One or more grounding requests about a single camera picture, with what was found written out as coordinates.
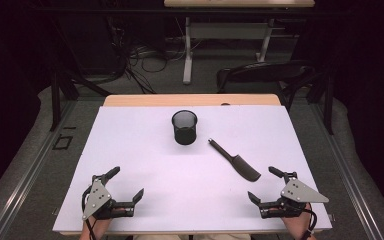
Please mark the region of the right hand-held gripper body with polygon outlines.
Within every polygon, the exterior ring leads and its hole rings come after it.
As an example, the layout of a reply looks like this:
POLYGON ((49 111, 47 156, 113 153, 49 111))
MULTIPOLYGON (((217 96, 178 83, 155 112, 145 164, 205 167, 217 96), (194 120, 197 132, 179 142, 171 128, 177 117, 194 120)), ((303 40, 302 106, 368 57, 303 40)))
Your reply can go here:
POLYGON ((298 179, 296 172, 284 172, 285 187, 275 202, 260 203, 263 219, 298 217, 307 203, 328 203, 329 199, 298 179))

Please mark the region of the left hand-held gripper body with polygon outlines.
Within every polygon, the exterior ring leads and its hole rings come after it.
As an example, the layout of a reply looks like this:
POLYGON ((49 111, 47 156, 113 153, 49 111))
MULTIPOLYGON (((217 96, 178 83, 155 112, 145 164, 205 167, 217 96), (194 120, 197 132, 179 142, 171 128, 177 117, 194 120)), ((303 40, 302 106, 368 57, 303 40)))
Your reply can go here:
POLYGON ((96 220, 133 217, 134 209, 133 202, 117 202, 112 198, 102 175, 95 177, 92 185, 85 191, 85 198, 82 200, 82 220, 86 221, 90 216, 96 220))

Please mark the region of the black mesh cup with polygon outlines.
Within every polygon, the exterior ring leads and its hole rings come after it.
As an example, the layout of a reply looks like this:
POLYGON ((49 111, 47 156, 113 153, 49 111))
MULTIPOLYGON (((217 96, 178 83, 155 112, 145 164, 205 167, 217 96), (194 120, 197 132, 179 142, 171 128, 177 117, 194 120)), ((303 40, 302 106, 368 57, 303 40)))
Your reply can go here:
POLYGON ((171 119, 174 128, 174 139, 180 145, 190 145, 197 138, 195 113, 189 110, 177 111, 171 119))

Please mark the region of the person's left hand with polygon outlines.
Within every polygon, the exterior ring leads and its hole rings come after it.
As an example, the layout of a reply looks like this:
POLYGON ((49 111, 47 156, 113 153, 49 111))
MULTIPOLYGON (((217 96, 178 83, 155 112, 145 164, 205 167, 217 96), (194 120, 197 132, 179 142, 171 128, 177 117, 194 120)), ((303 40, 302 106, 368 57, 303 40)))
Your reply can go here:
POLYGON ((111 226, 112 221, 112 218, 96 220, 93 216, 90 216, 87 221, 83 222, 81 235, 89 233, 91 238, 95 236, 104 236, 108 228, 111 226))

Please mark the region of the person's right hand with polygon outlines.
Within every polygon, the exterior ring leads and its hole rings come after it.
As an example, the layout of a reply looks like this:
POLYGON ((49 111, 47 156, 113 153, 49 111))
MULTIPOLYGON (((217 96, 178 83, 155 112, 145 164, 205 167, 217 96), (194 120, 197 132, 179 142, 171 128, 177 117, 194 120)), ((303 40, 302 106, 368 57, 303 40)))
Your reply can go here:
POLYGON ((308 231, 312 219, 312 215, 309 213, 310 209, 311 205, 307 203, 305 211, 298 217, 282 218, 282 222, 293 239, 312 235, 308 231))

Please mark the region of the black metal stand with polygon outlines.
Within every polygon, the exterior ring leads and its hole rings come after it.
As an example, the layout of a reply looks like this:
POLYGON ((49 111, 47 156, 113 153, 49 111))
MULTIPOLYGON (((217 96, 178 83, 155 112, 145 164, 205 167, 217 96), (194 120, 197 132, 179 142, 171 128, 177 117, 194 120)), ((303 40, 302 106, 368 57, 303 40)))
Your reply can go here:
POLYGON ((313 85, 307 95, 309 103, 319 103, 323 99, 323 125, 327 132, 332 135, 332 109, 334 97, 334 75, 332 67, 324 67, 314 75, 313 85))
POLYGON ((45 47, 47 48, 49 63, 52 66, 53 71, 51 80, 52 125, 50 130, 55 131, 62 123, 61 95, 64 95, 69 101, 75 101, 79 98, 79 92, 76 89, 74 82, 85 86, 103 97, 109 96, 110 92, 67 68, 64 61, 60 58, 58 48, 50 39, 48 39, 45 47))

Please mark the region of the black chair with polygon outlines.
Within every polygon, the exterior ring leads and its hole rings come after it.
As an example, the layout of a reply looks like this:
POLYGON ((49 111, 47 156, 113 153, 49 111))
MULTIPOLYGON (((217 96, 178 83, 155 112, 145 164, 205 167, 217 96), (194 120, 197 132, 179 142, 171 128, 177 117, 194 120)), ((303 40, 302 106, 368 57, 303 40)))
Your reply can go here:
POLYGON ((316 78, 309 61, 257 62, 219 70, 216 86, 222 94, 275 94, 290 111, 297 91, 316 78))

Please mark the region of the wooden desk with white legs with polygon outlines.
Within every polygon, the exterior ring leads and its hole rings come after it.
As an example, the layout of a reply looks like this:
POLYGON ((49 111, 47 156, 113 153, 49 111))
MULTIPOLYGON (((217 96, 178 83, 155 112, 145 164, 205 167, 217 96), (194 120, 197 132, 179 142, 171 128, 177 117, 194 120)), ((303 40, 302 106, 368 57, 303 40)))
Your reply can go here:
MULTIPOLYGON (((315 0, 164 0, 165 7, 185 10, 301 10, 314 5, 315 0)), ((262 40, 263 44, 256 57, 258 61, 263 61, 274 29, 273 23, 273 18, 259 23, 197 23, 186 17, 183 83, 190 84, 192 80, 192 38, 262 40)))

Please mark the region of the black horizontal bar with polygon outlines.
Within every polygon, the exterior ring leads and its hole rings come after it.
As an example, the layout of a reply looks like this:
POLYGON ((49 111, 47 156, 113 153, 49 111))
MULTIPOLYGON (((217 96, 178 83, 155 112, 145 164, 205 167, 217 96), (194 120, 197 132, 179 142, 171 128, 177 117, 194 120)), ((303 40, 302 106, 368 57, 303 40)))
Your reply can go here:
POLYGON ((27 9, 34 13, 64 15, 64 14, 87 14, 87 15, 151 15, 151 16, 185 16, 185 17, 282 17, 282 18, 331 18, 348 17, 352 15, 351 10, 328 11, 328 10, 275 10, 269 8, 164 8, 164 9, 73 9, 54 7, 33 7, 27 9))

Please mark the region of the aluminium floor rail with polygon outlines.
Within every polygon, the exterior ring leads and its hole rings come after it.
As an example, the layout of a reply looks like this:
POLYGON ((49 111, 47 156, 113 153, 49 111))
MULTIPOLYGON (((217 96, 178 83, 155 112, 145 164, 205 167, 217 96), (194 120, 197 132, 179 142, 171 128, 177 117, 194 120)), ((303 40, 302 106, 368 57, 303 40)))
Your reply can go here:
POLYGON ((67 239, 53 226, 78 160, 81 128, 73 116, 76 110, 77 103, 68 102, 58 127, 27 157, 30 165, 0 213, 0 240, 67 239))
POLYGON ((340 150, 340 147, 334 135, 326 129, 323 121, 323 112, 317 104, 309 105, 313 115, 316 117, 316 122, 321 128, 324 138, 327 140, 333 154, 334 162, 337 165, 339 175, 345 186, 350 201, 355 209, 355 212, 364 228, 368 240, 384 240, 384 237, 373 217, 369 206, 364 199, 362 192, 358 188, 357 182, 349 168, 349 165, 340 150))

